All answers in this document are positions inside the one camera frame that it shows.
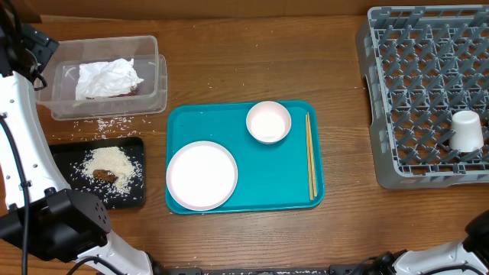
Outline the large white plate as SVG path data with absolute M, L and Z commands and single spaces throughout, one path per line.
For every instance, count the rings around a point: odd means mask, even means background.
M 204 212 L 219 207 L 232 196 L 238 183 L 238 165 L 222 145 L 195 141 L 172 156 L 166 183 L 179 205 Z

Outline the pile of white rice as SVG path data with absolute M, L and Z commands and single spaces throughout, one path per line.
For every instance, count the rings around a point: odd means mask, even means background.
M 135 157 L 129 157 L 120 147 L 103 147 L 88 150 L 83 158 L 70 164 L 70 179 L 82 180 L 76 189 L 94 191 L 96 194 L 126 197 L 135 187 L 141 187 L 143 167 Z M 110 170 L 118 179 L 114 183 L 96 180 L 93 170 Z

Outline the red snack wrapper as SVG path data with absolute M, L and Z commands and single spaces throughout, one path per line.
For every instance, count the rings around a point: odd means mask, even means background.
M 86 99 L 112 99 L 112 98 L 120 98 L 120 97 L 129 97 L 129 96 L 134 96 L 137 95 L 136 90 L 131 90 L 128 93 L 125 94 L 118 94 L 118 95 L 110 95 L 110 96 L 99 96 L 99 97 L 86 97 Z

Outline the white napkin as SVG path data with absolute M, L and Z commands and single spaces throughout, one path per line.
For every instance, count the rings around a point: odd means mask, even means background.
M 82 63 L 75 89 L 76 100 L 125 94 L 136 90 L 143 81 L 134 69 L 133 59 Z

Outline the brown food scrap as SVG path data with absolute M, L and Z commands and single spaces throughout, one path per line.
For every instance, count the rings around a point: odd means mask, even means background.
M 96 180 L 107 183 L 114 183 L 118 177 L 110 170 L 93 170 L 92 176 Z

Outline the white cup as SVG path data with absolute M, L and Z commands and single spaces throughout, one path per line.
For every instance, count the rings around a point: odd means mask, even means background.
M 465 110 L 452 116 L 451 129 L 455 132 L 449 139 L 449 146 L 462 153 L 470 153 L 484 146 L 481 120 L 478 113 Z

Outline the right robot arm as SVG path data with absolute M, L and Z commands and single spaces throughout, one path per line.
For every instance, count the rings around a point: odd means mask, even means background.
M 424 251 L 386 253 L 364 268 L 367 275 L 487 275 L 488 212 L 465 227 L 467 236 Z

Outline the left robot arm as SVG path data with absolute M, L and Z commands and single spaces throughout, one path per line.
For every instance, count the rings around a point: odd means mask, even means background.
M 152 256 L 113 230 L 102 201 L 71 189 L 53 160 L 37 114 L 35 93 L 59 44 L 22 24 L 10 1 L 1 3 L 1 172 L 7 214 L 1 238 L 28 258 L 87 264 L 100 274 L 163 274 Z

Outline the grey dishwasher rack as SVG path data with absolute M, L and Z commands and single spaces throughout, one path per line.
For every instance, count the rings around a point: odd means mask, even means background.
M 386 189 L 488 181 L 488 148 L 449 146 L 456 112 L 488 130 L 488 7 L 380 6 L 356 35 L 374 168 Z

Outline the small white saucer bowl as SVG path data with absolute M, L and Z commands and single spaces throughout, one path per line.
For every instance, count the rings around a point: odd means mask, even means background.
M 253 105 L 246 116 L 249 134 L 262 144 L 282 141 L 290 132 L 292 118 L 280 103 L 263 101 Z

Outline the teal serving tray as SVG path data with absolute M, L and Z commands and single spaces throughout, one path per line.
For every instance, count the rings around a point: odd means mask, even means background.
M 232 196 L 215 213 L 307 209 L 325 195 L 324 174 L 315 109 L 305 101 L 281 103 L 290 113 L 289 134 L 276 144 L 262 144 L 246 127 L 252 103 L 181 105 L 167 120 L 167 158 L 194 141 L 225 147 L 238 165 Z M 306 113 L 310 114 L 318 196 L 309 199 Z

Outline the wooden chopstick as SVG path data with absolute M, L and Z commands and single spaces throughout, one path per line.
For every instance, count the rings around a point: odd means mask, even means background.
M 312 160 L 312 145 L 311 145 L 311 131 L 310 131 L 310 119 L 309 113 L 306 113 L 306 148 L 307 148 L 307 162 L 308 162 L 308 178 L 309 178 L 309 199 L 312 201 L 315 197 L 314 176 L 313 176 L 313 160 Z
M 312 160 L 313 160 L 313 176 L 314 176 L 314 191 L 315 191 L 315 194 L 316 194 L 316 197 L 318 196 L 318 191 L 317 191 L 317 182 L 316 182 L 316 168 L 315 168 L 315 160 L 314 160 L 314 152 L 313 152 L 313 135 L 312 135 L 312 127 L 311 127 L 311 118 L 310 118 L 310 115 L 309 115 L 309 119 L 310 119 L 310 131 L 311 131 L 311 145 L 312 145 Z

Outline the right wooden chopstick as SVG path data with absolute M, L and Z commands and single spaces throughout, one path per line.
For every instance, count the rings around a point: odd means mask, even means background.
M 312 135 L 312 127 L 311 127 L 311 118 L 310 118 L 310 115 L 309 115 L 309 119 L 310 119 L 310 131 L 311 131 L 311 145 L 312 145 L 312 160 L 313 160 L 313 176 L 314 176 L 314 191 L 315 191 L 315 194 L 316 194 L 316 197 L 318 196 L 318 191 L 317 191 L 317 182 L 316 182 L 316 168 L 315 168 L 315 160 L 314 160 L 314 152 L 313 152 L 313 135 Z

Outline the clear plastic bin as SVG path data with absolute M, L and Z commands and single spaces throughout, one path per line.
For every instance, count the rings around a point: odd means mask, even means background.
M 137 95 L 112 99 L 76 100 L 79 65 L 117 59 L 134 60 L 144 79 Z M 47 87 L 36 92 L 36 102 L 59 121 L 118 115 L 159 113 L 167 107 L 167 65 L 153 36 L 105 37 L 61 41 L 43 71 Z

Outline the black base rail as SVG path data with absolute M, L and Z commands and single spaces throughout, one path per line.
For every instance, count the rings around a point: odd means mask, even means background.
M 231 269 L 203 270 L 198 267 L 160 269 L 159 275 L 349 275 L 363 274 L 357 264 L 336 264 L 323 268 L 273 268 L 273 269 Z

